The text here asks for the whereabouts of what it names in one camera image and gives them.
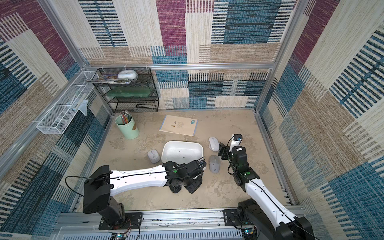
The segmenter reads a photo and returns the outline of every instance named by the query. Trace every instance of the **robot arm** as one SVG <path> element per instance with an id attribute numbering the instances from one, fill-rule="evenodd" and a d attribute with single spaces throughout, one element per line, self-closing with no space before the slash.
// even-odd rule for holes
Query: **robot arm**
<path id="1" fill-rule="evenodd" d="M 223 160 L 229 160 L 235 183 L 251 197 L 238 203 L 237 218 L 259 227 L 268 239 L 314 240 L 309 221 L 305 217 L 298 218 L 286 209 L 249 167 L 246 149 L 239 146 L 242 141 L 241 134 L 234 134 L 231 139 L 230 147 L 220 143 L 219 156 Z"/>
<path id="2" fill-rule="evenodd" d="M 111 178 L 110 184 L 113 185 L 113 188 L 111 189 L 110 196 L 142 187 L 163 187 L 167 183 L 166 169 L 162 165 L 133 171 L 112 170 L 111 172 L 109 177 Z M 121 178 L 128 175 L 132 176 L 129 178 Z"/>
<path id="3" fill-rule="evenodd" d="M 124 206 L 113 196 L 142 187 L 169 186 L 173 193 L 184 186 L 194 193 L 202 183 L 207 164 L 203 159 L 187 164 L 166 162 L 163 165 L 133 171 L 109 170 L 109 165 L 99 167 L 84 182 L 83 213 L 99 213 L 103 221 L 116 226 L 125 221 Z"/>

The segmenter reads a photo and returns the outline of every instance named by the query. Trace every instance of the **computer mouse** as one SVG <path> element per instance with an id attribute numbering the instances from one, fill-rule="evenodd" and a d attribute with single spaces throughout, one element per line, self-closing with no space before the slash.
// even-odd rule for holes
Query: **computer mouse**
<path id="1" fill-rule="evenodd" d="M 220 144 L 219 144 L 217 138 L 210 137 L 208 140 L 209 140 L 209 149 L 211 149 L 214 152 L 219 151 Z"/>

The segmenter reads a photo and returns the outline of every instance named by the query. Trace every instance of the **concrete floor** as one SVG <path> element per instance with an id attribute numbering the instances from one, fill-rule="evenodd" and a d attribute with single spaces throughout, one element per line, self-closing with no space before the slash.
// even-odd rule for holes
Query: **concrete floor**
<path id="1" fill-rule="evenodd" d="M 195 136 L 160 132 L 159 128 L 167 114 L 198 119 Z M 133 140 L 124 139 L 113 122 L 93 171 L 102 165 L 109 165 L 111 170 L 136 170 L 160 165 L 161 161 L 152 164 L 147 152 L 155 148 L 161 156 L 164 144 L 171 140 L 200 143 L 209 163 L 209 156 L 217 155 L 208 147 L 209 137 L 215 136 L 219 142 L 226 144 L 232 133 L 240 133 L 243 135 L 241 145 L 247 149 L 250 167 L 285 205 L 285 198 L 252 110 L 132 113 L 132 116 L 140 130 L 139 136 Z M 228 161 L 222 161 L 217 174 L 211 173 L 207 167 L 203 183 L 194 194 L 190 194 L 184 187 L 177 194 L 173 194 L 168 187 L 146 187 L 117 194 L 115 199 L 124 204 L 125 210 L 236 207 L 238 202 L 250 197 L 227 173 L 228 165 Z"/>

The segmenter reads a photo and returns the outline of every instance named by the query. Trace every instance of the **green pencil cup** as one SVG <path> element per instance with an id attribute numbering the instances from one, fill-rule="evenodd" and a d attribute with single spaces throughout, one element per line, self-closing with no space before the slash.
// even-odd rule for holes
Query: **green pencil cup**
<path id="1" fill-rule="evenodd" d="M 120 129 L 121 133 L 128 140 L 134 139 L 139 135 L 139 128 L 137 127 L 132 115 L 129 114 L 131 120 L 129 123 L 124 124 L 121 115 L 115 119 L 116 126 Z"/>

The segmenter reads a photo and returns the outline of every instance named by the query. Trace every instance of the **wire mesh rack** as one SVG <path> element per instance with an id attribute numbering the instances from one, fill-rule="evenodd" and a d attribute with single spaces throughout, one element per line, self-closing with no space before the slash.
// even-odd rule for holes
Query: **wire mesh rack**
<path id="1" fill-rule="evenodd" d="M 37 124 L 37 129 L 43 134 L 63 134 L 79 111 L 77 107 L 78 103 L 86 99 L 94 88 L 92 83 L 86 82 L 86 80 L 92 79 L 94 74 L 94 71 L 84 71 L 80 73 Z"/>
<path id="2" fill-rule="evenodd" d="M 159 97 L 150 68 L 99 68 L 93 79 L 102 75 L 117 75 L 123 70 L 137 72 L 137 80 L 129 84 L 93 83 L 107 101 L 114 113 L 124 110 L 131 112 L 157 112 Z M 127 92 L 140 92 L 141 96 L 125 96 Z"/>

